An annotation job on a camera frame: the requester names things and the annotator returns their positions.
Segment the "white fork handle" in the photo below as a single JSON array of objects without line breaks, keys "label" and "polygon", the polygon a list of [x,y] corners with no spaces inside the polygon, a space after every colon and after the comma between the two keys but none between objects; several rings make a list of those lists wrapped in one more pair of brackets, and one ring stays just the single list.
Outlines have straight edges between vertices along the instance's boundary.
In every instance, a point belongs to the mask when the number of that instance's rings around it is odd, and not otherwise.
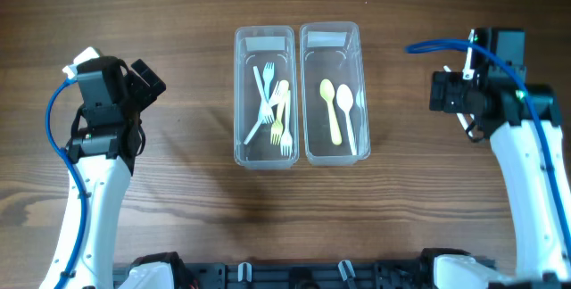
[{"label": "white fork handle", "polygon": [[261,97],[259,120],[264,124],[269,124],[274,121],[274,116],[271,107],[269,106],[268,99],[266,98],[263,90],[263,85],[261,82],[261,75],[259,73],[258,67],[253,67],[253,73],[256,81],[256,85]]}]

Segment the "yellow plastic spoon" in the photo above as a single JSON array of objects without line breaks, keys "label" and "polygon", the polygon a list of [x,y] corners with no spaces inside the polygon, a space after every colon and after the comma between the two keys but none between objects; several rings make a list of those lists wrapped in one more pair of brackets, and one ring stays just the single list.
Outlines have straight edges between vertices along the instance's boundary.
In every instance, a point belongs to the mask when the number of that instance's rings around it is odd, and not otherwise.
[{"label": "yellow plastic spoon", "polygon": [[329,120],[331,142],[333,145],[340,145],[343,139],[341,136],[340,128],[335,115],[335,108],[333,105],[333,100],[335,97],[335,89],[332,82],[329,79],[324,78],[320,82],[319,93],[327,105],[327,115]]}]

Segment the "light blue plastic fork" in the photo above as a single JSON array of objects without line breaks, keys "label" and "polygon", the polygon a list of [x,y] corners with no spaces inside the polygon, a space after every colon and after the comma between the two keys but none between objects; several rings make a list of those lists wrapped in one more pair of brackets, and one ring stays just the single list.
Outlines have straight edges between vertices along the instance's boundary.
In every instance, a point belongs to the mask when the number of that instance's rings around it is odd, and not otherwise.
[{"label": "light blue plastic fork", "polygon": [[269,98],[270,98],[270,86],[271,86],[271,81],[274,78],[275,75],[275,64],[273,62],[267,62],[264,66],[263,72],[262,72],[262,79],[263,79],[263,84],[264,84],[264,94],[266,96],[266,98],[268,99],[269,102]]}]

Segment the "white fork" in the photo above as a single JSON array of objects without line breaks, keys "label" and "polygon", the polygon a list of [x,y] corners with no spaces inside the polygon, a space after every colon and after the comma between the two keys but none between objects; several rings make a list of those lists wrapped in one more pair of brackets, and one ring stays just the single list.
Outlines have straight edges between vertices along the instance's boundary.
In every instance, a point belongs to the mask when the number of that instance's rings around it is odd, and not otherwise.
[{"label": "white fork", "polygon": [[[273,107],[277,105],[277,98],[275,96],[275,89],[273,93],[271,94],[270,98],[269,98],[269,106],[272,109],[273,112]],[[259,120],[259,114],[258,114],[258,119],[255,122],[255,124],[253,125],[252,129],[250,130],[250,132],[248,133],[246,139],[244,140],[244,144],[248,145],[250,143],[250,141],[252,140],[252,138],[254,137],[254,135],[257,133],[258,129],[260,128],[260,126],[264,124]]]}]

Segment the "yellow plastic fork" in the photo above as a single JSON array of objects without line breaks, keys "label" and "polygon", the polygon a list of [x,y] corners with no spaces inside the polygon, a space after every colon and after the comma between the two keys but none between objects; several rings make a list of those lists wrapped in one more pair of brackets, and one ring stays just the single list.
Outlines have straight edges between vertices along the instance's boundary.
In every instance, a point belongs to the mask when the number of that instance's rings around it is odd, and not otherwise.
[{"label": "yellow plastic fork", "polygon": [[284,128],[282,116],[286,105],[286,93],[288,90],[289,82],[287,80],[281,80],[275,89],[275,96],[277,98],[277,112],[275,121],[272,123],[270,130],[270,142],[273,145],[278,145],[282,136],[282,131]]}]

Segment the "white fork diagonal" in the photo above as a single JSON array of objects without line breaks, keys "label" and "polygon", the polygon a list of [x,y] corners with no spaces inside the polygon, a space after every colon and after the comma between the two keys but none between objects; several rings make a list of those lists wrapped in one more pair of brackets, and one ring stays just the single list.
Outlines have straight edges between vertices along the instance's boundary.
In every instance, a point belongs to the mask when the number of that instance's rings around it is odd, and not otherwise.
[{"label": "white fork diagonal", "polygon": [[280,151],[285,157],[290,157],[293,150],[293,139],[290,132],[291,119],[291,91],[288,90],[285,96],[285,125],[281,136]]}]

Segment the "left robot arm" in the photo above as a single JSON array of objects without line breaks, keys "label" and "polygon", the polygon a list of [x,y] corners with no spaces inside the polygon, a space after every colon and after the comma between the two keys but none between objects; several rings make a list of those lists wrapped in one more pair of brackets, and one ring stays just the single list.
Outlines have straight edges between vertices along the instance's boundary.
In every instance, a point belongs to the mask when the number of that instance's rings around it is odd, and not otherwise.
[{"label": "left robot arm", "polygon": [[63,68],[59,95],[72,85],[83,98],[59,146],[51,130],[55,96],[46,107],[49,144],[69,174],[62,228],[44,288],[111,288],[119,213],[146,144],[141,112],[154,103],[165,83],[142,60],[123,60],[88,47]]}]

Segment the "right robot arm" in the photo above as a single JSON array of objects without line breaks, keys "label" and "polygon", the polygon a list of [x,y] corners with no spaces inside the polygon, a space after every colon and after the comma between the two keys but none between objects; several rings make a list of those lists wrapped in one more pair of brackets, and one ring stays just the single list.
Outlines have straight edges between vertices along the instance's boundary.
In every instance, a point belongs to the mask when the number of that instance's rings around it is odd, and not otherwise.
[{"label": "right robot arm", "polygon": [[458,116],[472,143],[489,141],[509,198],[517,257],[513,276],[462,250],[425,249],[418,284],[433,288],[568,288],[570,186],[562,117],[554,90],[525,81],[525,32],[476,28],[468,39],[433,39],[409,54],[454,50],[460,72],[436,71],[429,108]]}]

